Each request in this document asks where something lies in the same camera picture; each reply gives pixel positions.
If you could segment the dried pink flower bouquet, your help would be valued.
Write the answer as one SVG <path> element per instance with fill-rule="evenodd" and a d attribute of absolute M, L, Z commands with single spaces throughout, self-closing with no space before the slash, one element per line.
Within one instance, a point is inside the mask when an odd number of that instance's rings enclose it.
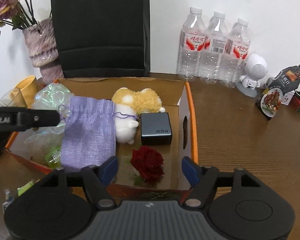
<path fill-rule="evenodd" d="M 25 34 L 53 35 L 52 18 L 37 21 L 32 0 L 0 0 L 0 34 L 1 28 L 6 25 Z"/>

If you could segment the green tissue pack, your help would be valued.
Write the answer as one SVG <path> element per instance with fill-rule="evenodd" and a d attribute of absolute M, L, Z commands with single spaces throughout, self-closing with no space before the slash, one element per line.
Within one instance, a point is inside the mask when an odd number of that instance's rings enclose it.
<path fill-rule="evenodd" d="M 33 185 L 35 185 L 37 182 L 39 182 L 40 180 L 31 180 L 28 183 L 26 183 L 25 185 L 17 188 L 17 194 L 18 197 L 20 197 L 23 193 L 25 193 L 27 190 L 29 190 L 31 187 L 33 187 Z"/>

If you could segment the clear glass cup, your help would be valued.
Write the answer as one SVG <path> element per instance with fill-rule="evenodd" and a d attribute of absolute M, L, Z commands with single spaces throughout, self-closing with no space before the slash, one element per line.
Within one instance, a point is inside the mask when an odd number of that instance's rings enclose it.
<path fill-rule="evenodd" d="M 19 88 L 14 88 L 7 92 L 0 99 L 0 107 L 25 107 L 27 104 Z"/>

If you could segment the black sauce pouch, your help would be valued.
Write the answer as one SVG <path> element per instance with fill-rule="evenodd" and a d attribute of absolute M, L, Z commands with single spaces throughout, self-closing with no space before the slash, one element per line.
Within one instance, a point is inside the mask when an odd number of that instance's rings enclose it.
<path fill-rule="evenodd" d="M 300 85 L 300 64 L 287 67 L 266 86 L 263 93 L 256 101 L 256 106 L 260 112 L 271 120 L 279 109 L 284 96 Z"/>

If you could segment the yellow mug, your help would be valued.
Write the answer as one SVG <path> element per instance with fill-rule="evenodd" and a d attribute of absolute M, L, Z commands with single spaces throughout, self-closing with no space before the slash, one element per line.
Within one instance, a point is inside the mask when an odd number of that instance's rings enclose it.
<path fill-rule="evenodd" d="M 39 90 L 36 77 L 34 75 L 26 77 L 8 93 L 8 97 L 11 100 L 8 106 L 27 106 L 27 108 L 31 108 L 34 97 Z"/>

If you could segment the purple textured vase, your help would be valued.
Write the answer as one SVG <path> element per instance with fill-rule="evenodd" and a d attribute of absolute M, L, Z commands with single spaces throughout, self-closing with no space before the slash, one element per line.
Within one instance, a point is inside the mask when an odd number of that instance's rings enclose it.
<path fill-rule="evenodd" d="M 42 20 L 24 29 L 22 33 L 31 63 L 34 68 L 39 68 L 43 82 L 50 84 L 63 78 L 52 18 Z"/>

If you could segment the small white box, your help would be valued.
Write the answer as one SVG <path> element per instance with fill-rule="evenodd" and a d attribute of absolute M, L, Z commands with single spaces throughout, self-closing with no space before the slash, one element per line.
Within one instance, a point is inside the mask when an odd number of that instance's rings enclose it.
<path fill-rule="evenodd" d="M 294 94 L 295 94 L 295 90 L 292 90 L 292 91 L 286 93 L 286 94 L 283 96 L 283 99 L 282 99 L 282 101 L 281 101 L 281 104 L 282 104 L 282 105 L 288 106 L 288 105 L 290 104 L 290 102 L 291 102 L 291 100 L 292 100 Z"/>

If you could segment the black paper bag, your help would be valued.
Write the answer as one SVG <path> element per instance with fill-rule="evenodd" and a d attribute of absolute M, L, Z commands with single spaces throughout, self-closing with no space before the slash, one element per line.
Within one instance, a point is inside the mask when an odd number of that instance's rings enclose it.
<path fill-rule="evenodd" d="M 149 75 L 149 0 L 51 0 L 51 9 L 66 78 Z"/>

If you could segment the red rose flower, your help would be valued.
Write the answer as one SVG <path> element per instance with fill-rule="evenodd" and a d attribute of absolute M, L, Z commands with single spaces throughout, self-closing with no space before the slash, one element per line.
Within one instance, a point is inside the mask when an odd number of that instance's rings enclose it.
<path fill-rule="evenodd" d="M 155 185 L 164 175 L 162 167 L 164 159 L 161 153 L 148 146 L 141 146 L 138 150 L 132 150 L 130 163 L 139 172 L 146 184 Z"/>

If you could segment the crumpled clear plastic wrap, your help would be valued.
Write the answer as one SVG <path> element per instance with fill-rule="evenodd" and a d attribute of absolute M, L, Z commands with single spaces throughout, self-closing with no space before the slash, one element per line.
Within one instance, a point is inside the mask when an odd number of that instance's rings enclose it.
<path fill-rule="evenodd" d="M 64 85 L 51 83 L 36 94 L 32 108 L 63 112 L 66 107 L 70 106 L 70 99 L 73 95 Z M 30 152 L 30 159 L 49 167 L 58 166 L 61 161 L 64 130 L 64 119 L 61 119 L 54 127 L 31 129 L 30 135 L 24 140 Z"/>

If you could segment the left water bottle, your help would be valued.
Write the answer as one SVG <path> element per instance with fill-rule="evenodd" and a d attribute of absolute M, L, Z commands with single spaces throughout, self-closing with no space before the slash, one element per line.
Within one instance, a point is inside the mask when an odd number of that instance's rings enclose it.
<path fill-rule="evenodd" d="M 192 82 L 198 76 L 205 30 L 202 9 L 190 7 L 190 13 L 181 29 L 178 58 L 178 76 L 184 81 Z"/>

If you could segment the red cardboard tray box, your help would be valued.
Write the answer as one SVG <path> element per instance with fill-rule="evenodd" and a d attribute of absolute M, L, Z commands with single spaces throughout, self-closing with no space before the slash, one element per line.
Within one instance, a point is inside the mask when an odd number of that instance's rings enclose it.
<path fill-rule="evenodd" d="M 170 116 L 172 142 L 170 145 L 155 146 L 164 158 L 164 175 L 155 186 L 141 183 L 139 175 L 131 165 L 132 151 L 141 146 L 137 135 L 133 145 L 119 144 L 117 157 L 119 170 L 115 181 L 107 191 L 117 202 L 122 200 L 170 200 L 183 202 L 189 195 L 190 185 L 181 170 L 183 157 L 198 162 L 198 140 L 196 114 L 190 84 L 180 80 L 156 79 L 152 77 L 121 78 L 74 78 L 59 79 L 59 83 L 69 88 L 75 95 L 90 96 L 97 99 L 111 99 L 121 87 L 131 90 L 151 88 L 155 90 Z"/>

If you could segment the middle water bottle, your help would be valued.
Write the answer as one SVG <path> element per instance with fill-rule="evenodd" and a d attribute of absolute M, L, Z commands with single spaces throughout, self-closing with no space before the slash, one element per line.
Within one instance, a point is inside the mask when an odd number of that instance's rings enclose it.
<path fill-rule="evenodd" d="M 225 13 L 215 11 L 205 30 L 204 50 L 200 58 L 199 77 L 207 84 L 212 85 L 218 81 L 218 69 L 225 51 L 227 35 Z"/>

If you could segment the purple drawstring pouch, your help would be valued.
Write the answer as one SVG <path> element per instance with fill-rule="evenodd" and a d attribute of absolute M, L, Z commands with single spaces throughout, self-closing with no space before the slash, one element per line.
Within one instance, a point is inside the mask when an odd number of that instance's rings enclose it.
<path fill-rule="evenodd" d="M 116 154 L 116 144 L 133 144 L 139 126 L 137 113 L 110 100 L 72 96 L 60 106 L 65 120 L 61 167 L 68 172 L 100 166 Z"/>

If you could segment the right water bottle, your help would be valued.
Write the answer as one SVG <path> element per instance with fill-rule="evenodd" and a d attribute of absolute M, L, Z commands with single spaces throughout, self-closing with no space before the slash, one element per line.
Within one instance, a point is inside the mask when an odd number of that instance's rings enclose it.
<path fill-rule="evenodd" d="M 219 75 L 219 81 L 225 87 L 234 88 L 242 75 L 251 44 L 248 25 L 247 20 L 238 18 L 227 36 Z"/>

